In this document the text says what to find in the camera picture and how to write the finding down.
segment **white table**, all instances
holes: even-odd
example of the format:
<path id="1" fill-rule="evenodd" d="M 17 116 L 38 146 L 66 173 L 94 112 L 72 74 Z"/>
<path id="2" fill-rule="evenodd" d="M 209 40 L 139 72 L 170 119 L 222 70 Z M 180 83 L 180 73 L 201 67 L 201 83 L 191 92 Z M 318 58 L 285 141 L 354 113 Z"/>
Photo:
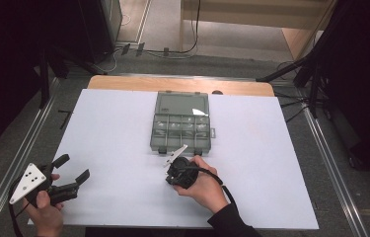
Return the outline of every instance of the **white table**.
<path id="1" fill-rule="evenodd" d="M 91 177 L 64 207 L 64 223 L 122 227 L 209 227 L 211 213 L 165 181 L 166 158 L 151 151 L 157 93 L 84 90 L 55 157 L 56 185 Z M 241 216 L 255 228 L 318 229 L 292 142 L 273 97 L 209 95 L 216 129 L 205 160 L 219 171 Z"/>

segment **cable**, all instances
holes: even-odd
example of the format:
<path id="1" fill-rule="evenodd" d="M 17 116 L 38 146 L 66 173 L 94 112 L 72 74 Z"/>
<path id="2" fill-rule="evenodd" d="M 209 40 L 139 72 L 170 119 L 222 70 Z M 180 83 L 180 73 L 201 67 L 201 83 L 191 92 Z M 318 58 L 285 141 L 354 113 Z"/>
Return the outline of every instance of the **cable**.
<path id="1" fill-rule="evenodd" d="M 198 0 L 198 6 L 197 6 L 197 15 L 196 15 L 196 37 L 193 46 L 186 50 L 186 51 L 170 51 L 170 53 L 188 53 L 192 51 L 196 46 L 197 46 L 197 40 L 198 40 L 198 28 L 199 28 L 199 15 L 200 15 L 200 0 Z M 191 18 L 191 26 L 193 28 L 193 18 Z M 159 53 L 164 53 L 164 51 L 160 50 L 143 50 L 147 52 L 159 52 Z"/>
<path id="2" fill-rule="evenodd" d="M 228 190 L 228 188 L 226 186 L 222 186 L 222 189 L 224 190 L 225 194 L 227 195 L 228 199 L 230 200 L 230 202 L 236 207 L 237 211 L 238 211 L 238 208 L 237 208 L 237 203 L 236 201 L 234 200 L 233 196 L 231 195 L 230 191 Z"/>
<path id="3" fill-rule="evenodd" d="M 28 200 L 28 203 L 24 206 L 24 208 L 22 208 L 22 210 L 21 211 L 19 211 L 17 214 L 16 214 L 16 218 L 18 218 L 18 216 L 19 215 L 21 215 L 23 212 L 24 212 L 24 210 L 28 207 L 28 205 L 30 205 L 31 203 L 32 203 L 32 201 L 34 200 L 34 198 L 32 198 L 32 199 L 30 199 L 30 200 Z"/>
<path id="4" fill-rule="evenodd" d="M 116 69 L 116 67 L 117 67 L 116 58 L 114 56 L 119 51 L 121 51 L 121 49 L 115 50 L 114 53 L 111 55 L 113 57 L 113 61 L 114 61 L 114 67 L 113 68 L 111 68 L 111 69 L 103 69 L 103 68 L 101 68 L 100 66 L 98 66 L 96 64 L 93 64 L 93 66 L 97 67 L 99 70 L 101 70 L 103 72 L 112 72 L 112 71 L 114 71 Z"/>
<path id="5" fill-rule="evenodd" d="M 296 101 L 296 102 L 291 102 L 291 103 L 287 103 L 287 104 L 283 104 L 283 105 L 280 105 L 280 108 L 285 108 L 285 107 L 288 107 L 288 106 L 293 106 L 293 105 L 296 105 L 298 103 L 303 103 L 304 101 Z"/>
<path id="6" fill-rule="evenodd" d="M 274 94 L 276 95 L 276 97 L 296 99 L 296 100 L 298 100 L 298 101 L 300 101 L 300 100 L 302 100 L 302 99 L 308 99 L 308 97 L 295 97 L 295 96 L 288 96 L 288 95 L 283 94 L 283 93 L 280 93 L 280 92 L 274 92 Z"/>
<path id="7" fill-rule="evenodd" d="M 143 50 L 143 52 L 145 52 L 147 54 L 150 54 L 150 55 L 153 55 L 153 56 L 156 56 L 156 57 L 168 58 L 168 59 L 188 59 L 188 58 L 191 58 L 191 57 L 195 56 L 197 54 L 197 52 L 199 51 L 199 47 L 197 46 L 197 38 L 198 38 L 197 26 L 198 26 L 198 22 L 199 22 L 199 12 L 200 12 L 200 1 L 199 1 L 198 10 L 197 10 L 198 14 L 197 14 L 197 20 L 196 20 L 196 33 L 194 32 L 194 27 L 193 27 L 193 12 L 191 12 L 191 17 L 190 17 L 190 25 L 191 25 L 191 31 L 193 32 L 194 45 L 193 45 L 193 48 L 191 48 L 189 51 L 191 51 L 192 49 L 194 49 L 194 47 L 196 47 L 196 51 L 192 55 L 183 56 L 183 57 L 173 57 L 173 56 L 159 55 L 159 54 L 154 53 L 152 50 Z"/>
<path id="8" fill-rule="evenodd" d="M 298 113 L 296 113 L 294 116 L 292 116 L 291 118 L 288 118 L 285 122 L 288 123 L 290 121 L 292 121 L 293 119 L 295 119 L 295 117 L 297 117 L 299 114 L 301 114 L 301 112 L 303 112 L 305 109 L 307 109 L 309 106 L 306 106 L 306 107 L 303 107 Z"/>
<path id="9" fill-rule="evenodd" d="M 128 25 L 128 24 L 131 22 L 131 17 L 129 17 L 129 15 L 122 14 L 122 17 L 127 17 L 127 18 L 128 18 L 128 21 L 127 21 L 126 23 L 122 23 L 122 24 L 120 24 L 121 26 Z"/>
<path id="10" fill-rule="evenodd" d="M 12 225 L 13 225 L 13 230 L 15 232 L 15 235 L 17 237 L 23 237 L 22 235 L 22 232 L 21 232 L 21 229 L 19 228 L 19 225 L 18 225 L 18 221 L 16 220 L 16 215 L 15 215 L 15 210 L 13 208 L 13 205 L 9 203 L 10 201 L 10 198 L 12 197 L 12 194 L 13 194 L 13 190 L 15 189 L 16 185 L 19 184 L 19 182 L 21 181 L 22 179 L 22 176 L 18 177 L 11 185 L 10 189 L 9 189 L 9 193 L 8 193 L 8 196 L 7 196 L 7 200 L 8 200 L 8 206 L 9 206 L 9 212 L 10 212 L 10 217 L 12 219 Z"/>

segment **human hand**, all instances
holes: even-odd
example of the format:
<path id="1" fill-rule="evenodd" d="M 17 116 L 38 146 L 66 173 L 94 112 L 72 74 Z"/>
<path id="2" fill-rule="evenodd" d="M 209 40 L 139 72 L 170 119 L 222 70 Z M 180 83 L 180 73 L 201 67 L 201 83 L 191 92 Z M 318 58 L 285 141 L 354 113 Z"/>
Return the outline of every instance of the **human hand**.
<path id="1" fill-rule="evenodd" d="M 194 156 L 190 161 L 194 161 L 198 167 L 217 175 L 216 169 L 210 167 L 200 156 Z M 218 182 L 203 172 L 199 172 L 196 182 L 187 190 L 180 186 L 174 186 L 174 189 L 180 196 L 193 198 L 197 203 L 208 208 L 213 213 L 218 212 L 228 204 Z"/>
<path id="2" fill-rule="evenodd" d="M 59 175 L 52 174 L 52 180 L 59 179 Z M 23 206 L 27 205 L 28 201 L 24 198 Z M 50 197 L 46 191 L 41 191 L 37 194 L 37 208 L 29 204 L 26 208 L 28 216 L 34 222 L 37 228 L 37 236 L 54 237 L 59 236 L 62 230 L 62 213 L 63 203 L 56 206 L 50 204 Z"/>

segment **aluminum rail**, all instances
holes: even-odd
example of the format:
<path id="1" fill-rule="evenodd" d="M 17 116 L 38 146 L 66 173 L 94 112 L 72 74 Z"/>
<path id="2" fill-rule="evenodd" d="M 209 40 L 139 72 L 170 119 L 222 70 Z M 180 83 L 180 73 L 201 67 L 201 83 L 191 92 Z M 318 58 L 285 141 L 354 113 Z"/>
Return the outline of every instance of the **aluminum rail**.
<path id="1" fill-rule="evenodd" d="M 305 96 L 300 91 L 298 91 L 298 93 L 301 96 Z M 353 235 L 355 237 L 368 237 L 369 234 L 360 216 L 359 210 L 347 188 L 347 185 L 342 177 L 340 170 L 336 165 L 333 154 L 320 127 L 319 120 L 317 118 L 313 118 L 308 108 L 304 110 L 304 114 L 308 121 L 308 125 L 313 132 L 318 148 L 320 149 L 320 153 L 323 157 L 327 171 L 329 172 L 330 178 L 332 180 L 333 187 L 338 196 L 341 207 L 344 211 Z"/>
<path id="2" fill-rule="evenodd" d="M 59 88 L 59 80 L 54 78 L 50 85 L 50 98 L 42 110 L 37 112 L 37 115 L 32 123 L 30 129 L 28 130 L 24 140 L 22 141 L 21 146 L 19 147 L 18 152 L 13 158 L 9 169 L 7 170 L 3 180 L 0 183 L 0 212 L 3 209 L 3 206 L 7 202 L 7 193 L 10 189 L 12 182 L 21 174 L 22 169 L 28 159 L 28 156 L 31 152 L 32 147 L 37 140 L 40 130 L 49 114 L 50 109 L 55 101 L 55 92 Z"/>

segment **finger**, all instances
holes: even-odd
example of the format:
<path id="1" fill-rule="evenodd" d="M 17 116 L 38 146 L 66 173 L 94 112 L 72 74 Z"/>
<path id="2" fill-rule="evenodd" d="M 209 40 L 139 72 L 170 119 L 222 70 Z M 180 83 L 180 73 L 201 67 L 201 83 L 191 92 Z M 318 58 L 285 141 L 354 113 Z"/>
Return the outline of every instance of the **finger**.
<path id="1" fill-rule="evenodd" d="M 37 193 L 37 208 L 44 209 L 49 206 L 51 199 L 46 191 Z"/>
<path id="2" fill-rule="evenodd" d="M 58 210 L 61 210 L 62 208 L 64 207 L 64 203 L 58 203 L 55 208 L 57 208 Z"/>
<path id="3" fill-rule="evenodd" d="M 185 190 L 184 188 L 180 187 L 180 186 L 176 186 L 174 185 L 173 186 L 173 189 L 178 192 L 178 194 L 180 196 L 188 196 L 188 190 Z"/>
<path id="4" fill-rule="evenodd" d="M 28 200 L 26 198 L 24 198 L 23 200 L 23 206 L 27 206 L 27 208 L 25 209 L 25 211 L 28 213 L 28 216 L 31 218 L 31 219 L 35 219 L 35 217 L 37 216 L 37 209 L 31 205 L 30 203 L 28 203 Z"/>
<path id="5" fill-rule="evenodd" d="M 51 179 L 54 181 L 54 180 L 58 180 L 59 179 L 59 174 L 51 174 Z"/>
<path id="6" fill-rule="evenodd" d="M 214 168 L 214 167 L 209 167 L 209 169 L 208 169 L 212 174 L 214 174 L 214 175 L 218 175 L 218 171 Z"/>
<path id="7" fill-rule="evenodd" d="M 200 168 L 209 169 L 209 165 L 202 159 L 202 157 L 196 155 L 193 157 L 194 163 Z"/>

